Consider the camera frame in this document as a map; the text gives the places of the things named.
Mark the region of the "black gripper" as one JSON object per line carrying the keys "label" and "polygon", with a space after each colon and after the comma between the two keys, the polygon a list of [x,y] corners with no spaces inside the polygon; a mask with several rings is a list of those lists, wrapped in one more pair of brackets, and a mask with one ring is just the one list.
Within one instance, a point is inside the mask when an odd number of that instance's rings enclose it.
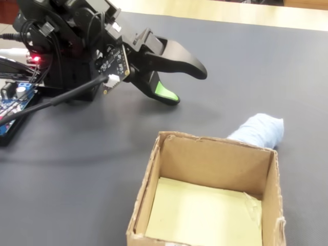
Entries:
{"label": "black gripper", "polygon": [[176,106],[180,98],[164,87],[158,72],[185,73],[196,79],[206,79],[208,76],[205,66],[180,43],[157,39],[163,44],[160,54],[155,54],[146,42],[153,37],[150,28],[136,34],[133,41],[125,43],[125,51],[129,64],[130,74],[125,82],[136,86],[147,97],[169,106]]}

